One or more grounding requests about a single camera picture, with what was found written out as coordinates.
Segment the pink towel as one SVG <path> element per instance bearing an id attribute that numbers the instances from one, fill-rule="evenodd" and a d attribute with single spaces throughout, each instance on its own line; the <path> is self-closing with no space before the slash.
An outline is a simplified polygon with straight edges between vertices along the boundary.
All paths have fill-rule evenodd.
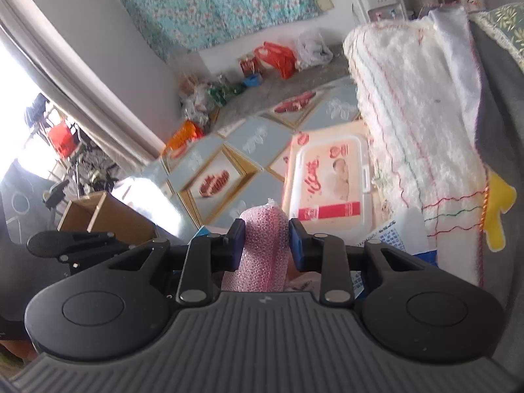
<path id="1" fill-rule="evenodd" d="M 282 292 L 290 258 L 289 220 L 274 200 L 246 209 L 245 243 L 236 271 L 226 271 L 221 289 L 230 292 Z"/>

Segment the blue tissue pack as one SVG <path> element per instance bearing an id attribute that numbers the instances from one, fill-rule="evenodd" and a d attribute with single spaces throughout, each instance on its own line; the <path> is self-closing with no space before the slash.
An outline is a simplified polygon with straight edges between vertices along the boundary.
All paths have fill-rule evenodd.
<path id="1" fill-rule="evenodd" d="M 356 244 L 358 249 L 381 246 L 388 267 L 395 272 L 437 267 L 437 250 L 430 249 L 423 219 L 405 212 L 382 224 Z"/>

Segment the brown cardboard box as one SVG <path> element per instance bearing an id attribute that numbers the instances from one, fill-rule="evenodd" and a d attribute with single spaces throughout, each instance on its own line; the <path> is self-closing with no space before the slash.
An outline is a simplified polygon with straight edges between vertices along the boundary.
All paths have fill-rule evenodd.
<path id="1" fill-rule="evenodd" d="M 156 226 L 107 192 L 70 200 L 58 230 L 67 233 L 114 233 L 116 239 L 139 245 L 156 237 Z"/>

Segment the baby wipes pack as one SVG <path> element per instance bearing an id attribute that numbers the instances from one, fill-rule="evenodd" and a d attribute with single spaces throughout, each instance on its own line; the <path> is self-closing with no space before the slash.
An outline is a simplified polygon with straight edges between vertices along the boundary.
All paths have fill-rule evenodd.
<path id="1" fill-rule="evenodd" d="M 293 136 L 282 209 L 308 233 L 350 244 L 372 230 L 367 133 L 365 122 L 355 121 Z"/>

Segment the wheelchair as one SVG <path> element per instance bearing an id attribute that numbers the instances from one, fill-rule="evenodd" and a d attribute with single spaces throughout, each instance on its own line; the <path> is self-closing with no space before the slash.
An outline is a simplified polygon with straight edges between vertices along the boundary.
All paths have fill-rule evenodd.
<path id="1" fill-rule="evenodd" d="M 120 167 L 44 94 L 38 94 L 25 110 L 31 139 L 40 139 L 53 151 L 56 165 L 63 169 L 60 180 L 74 185 L 78 197 L 110 193 L 118 181 Z"/>

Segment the grey window curtain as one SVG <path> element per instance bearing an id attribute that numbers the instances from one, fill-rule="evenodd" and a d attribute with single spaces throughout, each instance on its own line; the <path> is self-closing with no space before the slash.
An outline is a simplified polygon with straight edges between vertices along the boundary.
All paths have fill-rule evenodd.
<path id="1" fill-rule="evenodd" d="M 174 75 L 116 0 L 1 0 L 1 43 L 124 169 L 156 159 L 177 127 Z"/>

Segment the orange snack bag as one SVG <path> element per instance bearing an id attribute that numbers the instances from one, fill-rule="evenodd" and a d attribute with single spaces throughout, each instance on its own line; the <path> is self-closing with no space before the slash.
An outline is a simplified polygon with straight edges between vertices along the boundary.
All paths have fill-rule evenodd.
<path id="1" fill-rule="evenodd" d="M 162 155 L 169 158 L 176 158 L 190 145 L 204 137 L 203 129 L 196 123 L 186 120 L 181 127 L 168 140 Z"/>

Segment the blue bowl on floor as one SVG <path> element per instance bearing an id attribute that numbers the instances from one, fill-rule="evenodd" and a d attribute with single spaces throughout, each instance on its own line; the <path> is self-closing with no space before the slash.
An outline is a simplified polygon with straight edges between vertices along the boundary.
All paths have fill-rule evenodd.
<path id="1" fill-rule="evenodd" d="M 254 73 L 252 75 L 249 75 L 249 76 L 245 77 L 243 79 L 242 83 L 247 88 L 254 88 L 254 87 L 258 87 L 261 84 L 263 84 L 263 81 L 264 81 L 264 79 L 263 79 L 261 73 Z"/>

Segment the red carton on floor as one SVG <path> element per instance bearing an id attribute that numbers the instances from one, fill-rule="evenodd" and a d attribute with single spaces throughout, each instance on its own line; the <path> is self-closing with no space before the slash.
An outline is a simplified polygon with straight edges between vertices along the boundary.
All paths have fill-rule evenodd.
<path id="1" fill-rule="evenodd" d="M 261 72 L 260 63 L 254 55 L 244 55 L 239 59 L 239 65 L 245 78 Z"/>

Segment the red plastic bag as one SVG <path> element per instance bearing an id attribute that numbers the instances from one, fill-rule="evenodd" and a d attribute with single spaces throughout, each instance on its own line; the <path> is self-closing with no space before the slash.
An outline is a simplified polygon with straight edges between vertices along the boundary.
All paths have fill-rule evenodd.
<path id="1" fill-rule="evenodd" d="M 259 60 L 277 70 L 284 80 L 290 79 L 297 72 L 297 59 L 288 47 L 264 42 L 254 53 Z"/>

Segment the white plastic bag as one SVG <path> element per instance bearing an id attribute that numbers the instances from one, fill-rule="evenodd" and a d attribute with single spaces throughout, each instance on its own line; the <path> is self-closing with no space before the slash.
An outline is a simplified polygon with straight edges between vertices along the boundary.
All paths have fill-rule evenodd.
<path id="1" fill-rule="evenodd" d="M 302 32 L 295 41 L 296 68 L 299 71 L 316 66 L 326 66 L 333 60 L 333 53 L 316 29 Z"/>

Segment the white woven blanket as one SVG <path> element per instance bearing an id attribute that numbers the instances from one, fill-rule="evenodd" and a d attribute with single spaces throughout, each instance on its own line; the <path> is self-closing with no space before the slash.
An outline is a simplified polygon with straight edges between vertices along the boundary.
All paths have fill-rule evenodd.
<path id="1" fill-rule="evenodd" d="M 489 174 L 475 146 L 480 75 L 464 8 L 365 24 L 343 48 L 387 209 L 418 209 L 439 267 L 482 285 Z"/>

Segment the white water dispenser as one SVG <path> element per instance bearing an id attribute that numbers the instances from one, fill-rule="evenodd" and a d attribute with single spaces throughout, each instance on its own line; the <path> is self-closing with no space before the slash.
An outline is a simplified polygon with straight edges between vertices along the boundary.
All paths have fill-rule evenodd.
<path id="1" fill-rule="evenodd" d="M 408 20 L 404 0 L 352 0 L 352 15 L 357 24 Z"/>

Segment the grey blanket yellow patches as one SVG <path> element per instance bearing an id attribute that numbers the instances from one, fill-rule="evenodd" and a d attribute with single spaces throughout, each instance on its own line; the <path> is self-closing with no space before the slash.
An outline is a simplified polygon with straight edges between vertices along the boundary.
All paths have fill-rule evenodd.
<path id="1" fill-rule="evenodd" d="M 472 22 L 471 30 L 483 68 L 476 145 L 517 193 L 513 207 L 500 215 L 505 248 L 484 254 L 485 288 L 505 310 L 494 358 L 517 372 L 523 365 L 523 71 L 480 25 Z"/>

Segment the green floral pillow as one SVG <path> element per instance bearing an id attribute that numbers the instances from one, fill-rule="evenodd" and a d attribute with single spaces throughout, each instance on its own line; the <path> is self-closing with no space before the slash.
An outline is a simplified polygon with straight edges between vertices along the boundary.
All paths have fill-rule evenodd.
<path id="1" fill-rule="evenodd" d="M 510 3 L 491 11 L 469 15 L 491 39 L 508 51 L 520 70 L 524 69 L 524 4 Z"/>

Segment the floral teal wall cloth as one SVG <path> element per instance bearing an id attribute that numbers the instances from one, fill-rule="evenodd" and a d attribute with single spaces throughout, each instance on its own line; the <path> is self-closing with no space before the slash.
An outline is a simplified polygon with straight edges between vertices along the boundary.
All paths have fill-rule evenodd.
<path id="1" fill-rule="evenodd" d="M 202 51 L 262 30 L 315 20 L 317 0 L 120 0 L 161 60 L 179 48 Z"/>

